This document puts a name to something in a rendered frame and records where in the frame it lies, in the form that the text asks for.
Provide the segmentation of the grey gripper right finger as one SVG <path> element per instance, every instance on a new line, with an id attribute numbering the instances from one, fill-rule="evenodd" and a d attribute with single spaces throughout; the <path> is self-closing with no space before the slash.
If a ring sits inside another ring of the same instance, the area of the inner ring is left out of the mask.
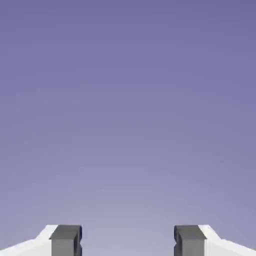
<path id="1" fill-rule="evenodd" d="M 173 256 L 256 256 L 256 249 L 222 239 L 208 224 L 174 226 Z"/>

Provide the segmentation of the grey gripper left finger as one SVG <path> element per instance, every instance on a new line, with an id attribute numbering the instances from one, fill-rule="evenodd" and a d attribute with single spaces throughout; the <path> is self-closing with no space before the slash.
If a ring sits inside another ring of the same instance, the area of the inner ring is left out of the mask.
<path id="1" fill-rule="evenodd" d="M 0 250 L 0 256 L 83 256 L 81 225 L 48 224 L 34 239 Z"/>

